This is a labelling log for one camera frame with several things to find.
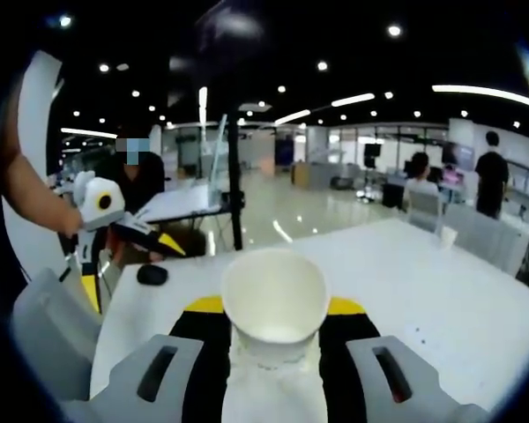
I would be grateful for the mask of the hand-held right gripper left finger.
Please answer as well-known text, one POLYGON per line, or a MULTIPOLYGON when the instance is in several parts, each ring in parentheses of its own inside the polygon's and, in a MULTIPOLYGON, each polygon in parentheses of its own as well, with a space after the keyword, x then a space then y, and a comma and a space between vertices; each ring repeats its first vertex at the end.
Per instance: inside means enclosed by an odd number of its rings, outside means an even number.
POLYGON ((231 324, 218 295, 187 306, 113 367, 88 401, 63 403, 68 422, 219 422, 230 372, 231 324))

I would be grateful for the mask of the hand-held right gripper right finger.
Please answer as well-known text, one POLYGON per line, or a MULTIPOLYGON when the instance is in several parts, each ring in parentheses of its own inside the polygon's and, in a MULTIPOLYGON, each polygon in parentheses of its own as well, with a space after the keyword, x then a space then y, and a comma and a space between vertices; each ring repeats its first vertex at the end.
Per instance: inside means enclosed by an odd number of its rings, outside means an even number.
POLYGON ((330 301, 318 334, 330 422, 488 422, 476 404, 460 404, 428 362, 394 336, 382 337, 357 302, 330 301))

